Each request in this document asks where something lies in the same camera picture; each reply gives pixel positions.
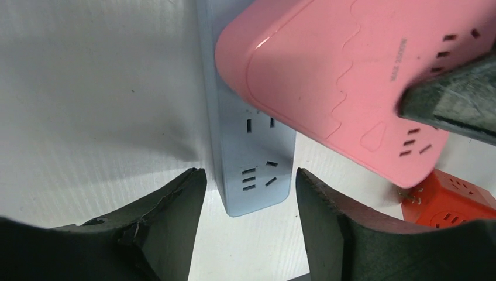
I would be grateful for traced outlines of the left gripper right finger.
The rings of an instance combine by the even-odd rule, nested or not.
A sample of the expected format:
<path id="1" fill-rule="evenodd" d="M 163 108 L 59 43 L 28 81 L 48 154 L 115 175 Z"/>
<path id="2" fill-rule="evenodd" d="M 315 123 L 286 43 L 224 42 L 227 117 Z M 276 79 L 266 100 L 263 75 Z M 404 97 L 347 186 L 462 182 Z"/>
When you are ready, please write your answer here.
<path id="1" fill-rule="evenodd" d="M 312 280 L 494 280 L 495 221 L 436 229 L 383 214 L 306 169 L 295 177 Z"/>

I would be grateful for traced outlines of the pink triangular power strip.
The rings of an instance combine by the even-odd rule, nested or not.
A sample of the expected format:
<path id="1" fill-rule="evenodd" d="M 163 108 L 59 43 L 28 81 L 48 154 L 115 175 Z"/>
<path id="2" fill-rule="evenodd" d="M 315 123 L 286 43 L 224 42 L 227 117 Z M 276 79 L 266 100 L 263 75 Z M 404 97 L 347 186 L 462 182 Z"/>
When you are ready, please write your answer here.
<path id="1" fill-rule="evenodd" d="M 252 106 L 410 188 L 449 134 L 398 116 L 405 89 L 494 40 L 494 1 L 254 1 L 221 32 L 215 61 Z"/>

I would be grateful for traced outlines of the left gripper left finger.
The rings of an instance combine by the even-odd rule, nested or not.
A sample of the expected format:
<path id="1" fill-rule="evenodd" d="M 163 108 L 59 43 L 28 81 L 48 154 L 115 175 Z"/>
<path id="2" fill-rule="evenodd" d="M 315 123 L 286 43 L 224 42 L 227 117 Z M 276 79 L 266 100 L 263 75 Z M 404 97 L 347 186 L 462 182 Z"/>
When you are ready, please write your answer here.
<path id="1" fill-rule="evenodd" d="M 187 280 L 206 192 L 190 168 L 158 190 L 81 225 L 1 218 L 2 280 Z"/>

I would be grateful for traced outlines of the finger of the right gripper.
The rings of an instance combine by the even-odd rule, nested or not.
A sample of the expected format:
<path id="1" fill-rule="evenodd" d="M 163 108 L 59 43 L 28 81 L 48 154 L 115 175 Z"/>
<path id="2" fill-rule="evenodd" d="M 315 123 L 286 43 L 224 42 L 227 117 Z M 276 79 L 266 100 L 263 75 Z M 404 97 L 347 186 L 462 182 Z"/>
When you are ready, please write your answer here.
<path id="1" fill-rule="evenodd" d="M 495 145 L 495 53 L 410 86 L 398 116 Z"/>

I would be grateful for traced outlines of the red cube socket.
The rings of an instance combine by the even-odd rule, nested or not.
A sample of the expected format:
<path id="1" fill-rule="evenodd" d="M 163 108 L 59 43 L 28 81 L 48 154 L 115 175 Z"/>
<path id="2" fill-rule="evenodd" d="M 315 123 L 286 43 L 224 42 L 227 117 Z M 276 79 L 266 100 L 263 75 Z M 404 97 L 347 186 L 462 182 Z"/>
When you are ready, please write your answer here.
<path id="1" fill-rule="evenodd" d="M 495 219 L 495 198 L 487 190 L 435 169 L 405 190 L 401 203 L 407 222 L 448 228 L 476 219 Z"/>

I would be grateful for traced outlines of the light blue plug box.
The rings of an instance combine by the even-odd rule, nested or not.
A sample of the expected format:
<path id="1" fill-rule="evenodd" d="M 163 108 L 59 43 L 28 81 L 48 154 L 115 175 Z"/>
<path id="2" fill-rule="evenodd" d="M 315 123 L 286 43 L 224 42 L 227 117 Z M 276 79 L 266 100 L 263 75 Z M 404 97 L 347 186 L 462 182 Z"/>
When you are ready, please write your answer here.
<path id="1" fill-rule="evenodd" d="M 197 1 L 213 172 L 225 211 L 239 217 L 283 202 L 291 189 L 296 132 L 255 109 L 219 76 L 221 31 L 250 1 Z"/>

